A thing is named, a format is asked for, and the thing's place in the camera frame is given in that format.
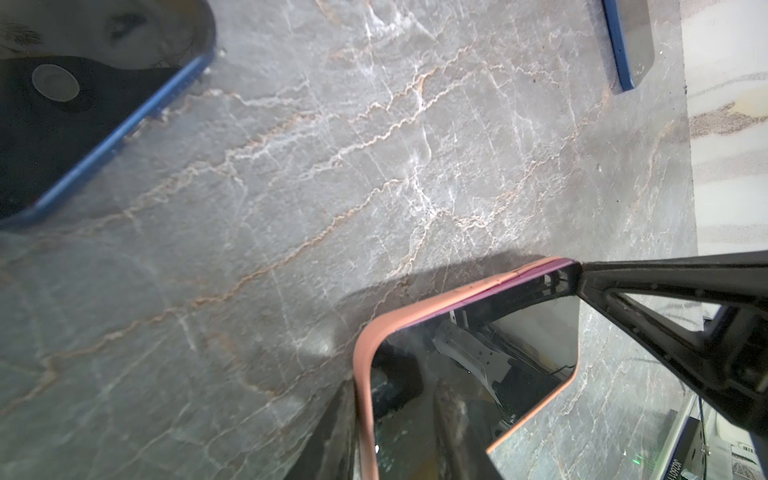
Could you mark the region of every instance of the marble countertop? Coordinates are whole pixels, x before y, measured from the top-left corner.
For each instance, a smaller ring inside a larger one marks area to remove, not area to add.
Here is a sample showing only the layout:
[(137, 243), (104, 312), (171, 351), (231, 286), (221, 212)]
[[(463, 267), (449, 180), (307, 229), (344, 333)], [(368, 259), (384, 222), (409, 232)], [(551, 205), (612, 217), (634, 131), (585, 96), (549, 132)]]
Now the marble countertop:
[[(191, 93), (0, 234), (0, 477), (279, 479), (373, 317), (541, 255), (695, 253), (676, 2), (628, 93), (600, 0), (213, 7)], [(652, 469), (683, 387), (586, 306), (580, 335), (506, 478)]]

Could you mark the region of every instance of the black cable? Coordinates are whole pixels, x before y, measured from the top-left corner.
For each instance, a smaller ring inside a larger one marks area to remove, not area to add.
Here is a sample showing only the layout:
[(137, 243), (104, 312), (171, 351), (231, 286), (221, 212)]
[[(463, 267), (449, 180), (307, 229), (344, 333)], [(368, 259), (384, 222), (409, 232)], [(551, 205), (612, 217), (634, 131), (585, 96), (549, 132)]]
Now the black cable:
[(574, 368), (575, 366), (576, 366), (576, 365), (563, 365), (563, 366), (562, 366), (562, 367), (560, 367), (559, 369), (555, 370), (555, 371), (554, 371), (554, 372), (552, 372), (552, 373), (548, 373), (547, 375), (554, 375), (555, 373), (559, 373), (559, 372), (560, 372), (562, 369), (572, 369), (572, 368)]
[[(706, 434), (706, 426), (704, 425), (704, 406), (701, 402), (701, 397), (699, 397), (699, 416), (701, 417), (701, 442), (703, 443), (703, 446), (707, 446), (707, 434)], [(703, 457), (704, 457), (704, 474), (702, 480), (707, 480), (707, 450), (704, 449), (703, 451)]]

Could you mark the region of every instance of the gray marble surface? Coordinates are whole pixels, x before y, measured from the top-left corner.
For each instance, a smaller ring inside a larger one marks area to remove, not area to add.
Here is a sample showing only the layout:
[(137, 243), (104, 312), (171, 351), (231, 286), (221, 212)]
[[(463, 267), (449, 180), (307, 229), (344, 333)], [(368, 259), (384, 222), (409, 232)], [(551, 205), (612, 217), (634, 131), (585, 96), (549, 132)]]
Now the gray marble surface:
[[(695, 253), (676, 2), (623, 94), (600, 0), (214, 11), (192, 92), (0, 234), (0, 477), (281, 478), (373, 317), (540, 255)], [(683, 389), (582, 310), (506, 478), (652, 468)]]

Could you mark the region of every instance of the pink phone case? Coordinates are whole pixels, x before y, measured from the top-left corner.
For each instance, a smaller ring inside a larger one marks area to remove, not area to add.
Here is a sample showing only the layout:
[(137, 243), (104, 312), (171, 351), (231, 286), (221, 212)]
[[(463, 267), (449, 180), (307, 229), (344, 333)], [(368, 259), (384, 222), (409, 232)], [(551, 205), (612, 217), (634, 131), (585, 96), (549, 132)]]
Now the pink phone case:
[[(423, 322), (434, 316), (453, 310), (459, 306), (475, 302), (494, 293), (506, 290), (515, 285), (559, 270), (573, 263), (573, 260), (549, 257), (529, 263), (517, 270), (490, 276), (484, 280), (460, 286), (450, 292), (422, 300), (413, 305), (404, 306), (379, 317), (376, 317), (360, 334), (355, 344), (353, 366), (355, 385), (357, 388), (358, 418), (360, 434), (360, 467), (364, 480), (379, 480), (379, 468), (376, 464), (375, 442), (373, 437), (373, 403), (371, 399), (371, 364), (373, 355), (382, 342), (395, 331)], [(490, 453), (506, 440), (515, 430), (520, 428), (528, 419), (541, 410), (573, 380), (577, 367), (562, 385), (543, 399), (528, 414), (518, 420), (504, 435), (493, 442), (486, 451)]]

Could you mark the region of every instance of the phone edge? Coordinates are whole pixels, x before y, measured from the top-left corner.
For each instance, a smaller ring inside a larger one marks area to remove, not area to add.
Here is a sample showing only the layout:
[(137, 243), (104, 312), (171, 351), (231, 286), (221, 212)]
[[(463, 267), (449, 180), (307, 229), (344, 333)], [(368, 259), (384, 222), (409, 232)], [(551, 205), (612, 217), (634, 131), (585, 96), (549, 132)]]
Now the phone edge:
[[(484, 295), (486, 293), (492, 294), (514, 286), (517, 284), (515, 283), (515, 280), (520, 280), (521, 276), (524, 276), (533, 269), (541, 268), (541, 271), (538, 273), (543, 275), (573, 263), (574, 260), (562, 257), (547, 257), (536, 260), (535, 262), (528, 263), (511, 272), (490, 276), (489, 278), (470, 283), (469, 285), (460, 286), (449, 292), (441, 293), (440, 295), (385, 313), (384, 315), (376, 317), (362, 330), (360, 337), (358, 337), (355, 344), (355, 351), (353, 353), (353, 372), (358, 399), (360, 471), (363, 480), (379, 480), (379, 468), (376, 462), (375, 442), (373, 438), (373, 407), (370, 395), (370, 371), (373, 354), (384, 339), (399, 329), (430, 319), (446, 309), (469, 303), (470, 300), (481, 300), (487, 296)], [(574, 369), (573, 374), (571, 374), (570, 379), (566, 383), (553, 391), (545, 400), (542, 400), (540, 404), (534, 407), (533, 410), (526, 414), (520, 422), (515, 423), (515, 425), (522, 425), (522, 423), (527, 421), (532, 414), (538, 412), (538, 410), (546, 405), (547, 402), (560, 393), (565, 386), (570, 384), (575, 373), (576, 369)], [(513, 425), (509, 435), (515, 429), (516, 428)], [(500, 438), (506, 439), (509, 435), (505, 433)], [(492, 450), (491, 447), (495, 448), (499, 443), (501, 442), (498, 440), (492, 443), (486, 451), (490, 452)]]
[(145, 118), (159, 115), (203, 74), (213, 61), (215, 51), (214, 42), (207, 53), (197, 56), (179, 70), (104, 140), (80, 159), (53, 187), (42, 194), (34, 204), (0, 220), (0, 228), (26, 227), (43, 220), (60, 207), (122, 149), (125, 138), (133, 133)]

